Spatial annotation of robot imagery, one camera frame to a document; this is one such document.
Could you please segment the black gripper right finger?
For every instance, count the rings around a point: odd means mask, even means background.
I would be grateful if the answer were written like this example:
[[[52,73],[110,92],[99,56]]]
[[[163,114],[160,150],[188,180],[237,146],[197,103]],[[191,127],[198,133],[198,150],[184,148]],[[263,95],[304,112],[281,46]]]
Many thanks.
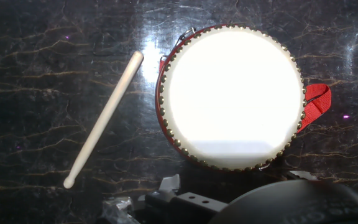
[[[291,180],[318,180],[318,178],[310,172],[300,170],[288,171],[287,178]]]

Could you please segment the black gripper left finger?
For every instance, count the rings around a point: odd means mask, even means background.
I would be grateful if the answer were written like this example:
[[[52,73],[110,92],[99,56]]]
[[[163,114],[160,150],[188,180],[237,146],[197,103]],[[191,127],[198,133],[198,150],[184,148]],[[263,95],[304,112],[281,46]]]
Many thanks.
[[[143,224],[208,223],[227,204],[192,192],[180,194],[180,176],[164,177],[156,191],[138,198]]]

